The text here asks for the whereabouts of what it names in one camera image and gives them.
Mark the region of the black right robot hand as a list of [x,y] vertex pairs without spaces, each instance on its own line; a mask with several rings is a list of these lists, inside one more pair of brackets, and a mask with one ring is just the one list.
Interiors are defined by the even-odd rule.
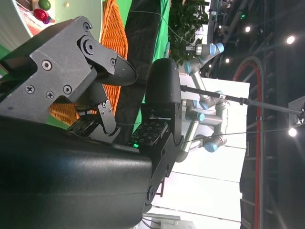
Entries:
[[129,229],[151,209],[182,136],[173,59],[156,60],[129,143],[104,86],[135,69],[77,17],[52,25],[1,59],[0,226],[3,229]]

